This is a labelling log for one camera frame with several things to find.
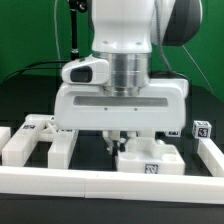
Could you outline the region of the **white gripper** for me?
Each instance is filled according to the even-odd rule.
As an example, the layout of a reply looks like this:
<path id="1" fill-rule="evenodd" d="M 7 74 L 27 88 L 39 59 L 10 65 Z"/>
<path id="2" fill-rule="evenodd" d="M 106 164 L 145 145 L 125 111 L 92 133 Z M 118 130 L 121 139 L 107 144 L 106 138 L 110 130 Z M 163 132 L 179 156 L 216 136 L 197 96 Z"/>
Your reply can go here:
<path id="1" fill-rule="evenodd" d="M 56 95 L 55 122 L 61 129 L 104 130 L 102 136 L 112 154 L 119 131 L 129 131 L 131 145 L 136 141 L 136 131 L 183 129 L 188 90 L 184 79 L 152 79 L 136 96 L 110 97 L 99 85 L 64 83 Z"/>

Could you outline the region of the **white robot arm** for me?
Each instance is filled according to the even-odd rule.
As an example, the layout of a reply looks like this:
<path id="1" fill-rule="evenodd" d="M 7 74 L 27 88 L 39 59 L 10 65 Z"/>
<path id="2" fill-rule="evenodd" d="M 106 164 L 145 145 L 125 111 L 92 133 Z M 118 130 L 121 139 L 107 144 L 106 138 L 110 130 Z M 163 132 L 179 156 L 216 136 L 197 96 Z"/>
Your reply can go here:
<path id="1" fill-rule="evenodd" d="M 199 30 L 201 0 L 91 0 L 91 55 L 62 68 L 61 129 L 178 132 L 189 84 L 148 75 L 152 46 L 182 46 Z"/>

